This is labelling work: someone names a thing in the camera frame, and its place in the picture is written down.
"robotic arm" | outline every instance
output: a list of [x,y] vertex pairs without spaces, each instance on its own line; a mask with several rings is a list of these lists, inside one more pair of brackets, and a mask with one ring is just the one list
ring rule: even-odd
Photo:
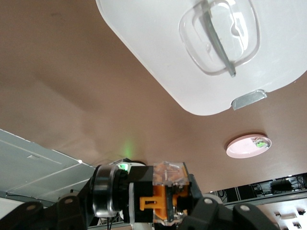
[[122,211],[127,223],[152,222],[178,230],[276,230],[255,206],[238,204],[231,211],[218,199],[203,197],[184,163],[98,166],[80,193],[48,208],[39,202],[18,206],[0,220],[2,230],[86,230],[94,217]]

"brown ceiling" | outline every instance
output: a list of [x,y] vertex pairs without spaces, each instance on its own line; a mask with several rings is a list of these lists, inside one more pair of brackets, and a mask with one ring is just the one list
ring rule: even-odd
[[[307,74],[237,111],[183,110],[109,29],[94,0],[2,0],[0,128],[98,165],[185,161],[204,192],[307,172]],[[232,159],[260,132],[272,148]]]

